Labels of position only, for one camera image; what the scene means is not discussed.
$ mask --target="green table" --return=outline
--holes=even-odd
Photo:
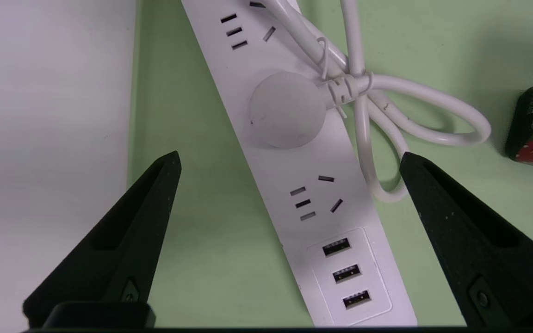
[[[533,166],[501,155],[514,103],[533,85],[533,1],[361,0],[368,67],[450,93],[483,112],[482,146],[410,149],[446,170],[533,239]],[[304,14],[346,50],[341,9]],[[157,326],[307,326],[311,320],[179,0],[141,0],[133,72],[130,182],[178,150],[182,177],[149,303]],[[467,124],[412,99],[398,106],[436,129]],[[351,137],[353,118],[346,121]],[[397,161],[374,133],[381,179]],[[463,325],[410,198],[377,203],[419,325]]]

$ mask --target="power outlet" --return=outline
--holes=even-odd
[[[262,80],[281,71],[316,79],[318,68],[259,1],[182,3],[314,324],[416,325],[339,114],[294,149],[252,131],[250,96]]]

